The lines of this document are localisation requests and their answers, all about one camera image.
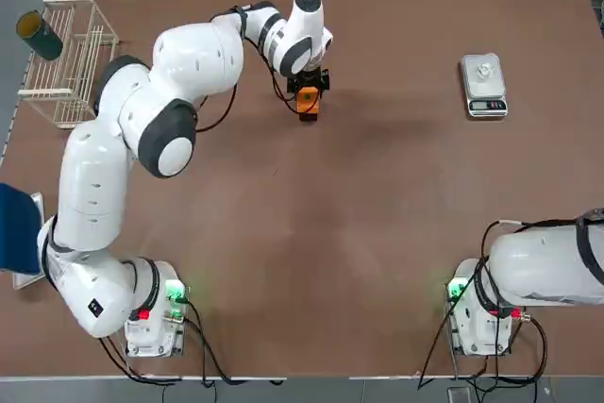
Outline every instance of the robotic arm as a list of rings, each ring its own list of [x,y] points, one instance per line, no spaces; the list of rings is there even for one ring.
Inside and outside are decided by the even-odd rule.
[[[448,303],[459,298],[451,317],[453,350],[492,356],[498,328],[497,351],[507,351],[520,307],[604,304],[602,213],[525,227],[498,237],[486,263],[464,260],[448,284]]]
[[[93,337],[125,327],[133,356],[178,349],[183,312],[169,296],[184,285],[165,261],[119,262],[129,170],[182,172],[193,155],[193,101],[231,89],[243,69],[243,38],[286,77],[312,71],[331,43],[321,0],[294,0],[289,21],[269,2],[233,8],[209,23],[159,35],[153,67],[122,56],[105,70],[97,118],[71,133],[61,164],[59,210],[38,236],[41,266],[77,322]]]

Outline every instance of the brown table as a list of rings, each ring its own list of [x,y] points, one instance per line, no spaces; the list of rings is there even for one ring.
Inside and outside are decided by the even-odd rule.
[[[158,34],[260,0],[96,0],[150,62]],[[287,12],[292,0],[272,0]],[[169,260],[193,287],[210,340],[237,376],[413,375],[443,311],[443,284],[497,218],[575,216],[604,203],[602,40],[589,0],[324,0],[335,41],[319,122],[278,101],[248,45],[239,95],[191,165],[131,174],[112,250]],[[496,52],[510,115],[466,118],[458,62]],[[228,94],[208,102],[203,122]],[[67,133],[21,105],[2,180],[56,209]],[[0,276],[0,375],[115,375],[47,283]],[[537,310],[548,374],[604,375],[601,308]],[[446,342],[428,372],[452,374]],[[523,329],[502,373],[530,374]],[[186,358],[144,372],[200,375]],[[469,361],[472,372],[479,362]]]

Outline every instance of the blue cloth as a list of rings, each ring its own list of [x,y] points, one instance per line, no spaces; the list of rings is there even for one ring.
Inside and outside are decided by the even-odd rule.
[[[38,207],[27,193],[0,183],[0,269],[40,272],[36,239],[41,222]]]

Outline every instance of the floor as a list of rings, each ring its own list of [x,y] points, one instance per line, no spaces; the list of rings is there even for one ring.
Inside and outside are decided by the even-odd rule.
[[[599,6],[602,0],[593,0]],[[0,89],[4,96],[0,99],[0,137],[6,137],[14,112],[15,96],[29,55],[27,47],[16,37],[14,24],[18,16],[28,10],[40,8],[42,0],[5,0],[0,16],[0,32],[5,55],[10,59],[0,59]],[[220,403],[288,401],[314,403],[445,403],[447,390],[459,387],[448,379],[436,380],[420,393],[415,391],[414,380],[349,380],[345,378],[296,378],[289,379],[279,387],[266,382],[250,383],[241,387],[217,386]],[[174,388],[166,389],[162,399],[162,389],[129,382],[125,379],[71,379],[43,381],[8,381],[0,378],[0,403],[126,403],[132,401],[153,401],[179,403],[196,401],[211,403],[214,391],[204,389],[198,382],[186,381]],[[604,378],[544,378],[539,386],[540,403],[591,403],[604,395]],[[509,401],[533,401],[533,389],[498,390],[487,397],[489,403]]]
[[[421,392],[415,380],[349,380],[345,378],[288,379],[281,386],[268,382],[228,387],[219,383],[219,403],[447,403],[449,388],[460,387],[448,379],[432,382]],[[497,390],[487,403],[530,403],[533,388]],[[70,381],[0,382],[0,403],[160,403],[162,388],[131,383],[125,379],[78,379]],[[592,403],[604,395],[603,378],[544,378],[539,386],[539,403]],[[167,388],[162,403],[212,403],[214,390],[199,382],[186,381]]]

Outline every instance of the white wire basket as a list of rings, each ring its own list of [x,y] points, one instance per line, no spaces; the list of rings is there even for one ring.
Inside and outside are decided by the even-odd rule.
[[[62,129],[94,118],[95,84],[118,36],[94,0],[44,0],[43,17],[63,42],[58,59],[32,52],[19,98]]]

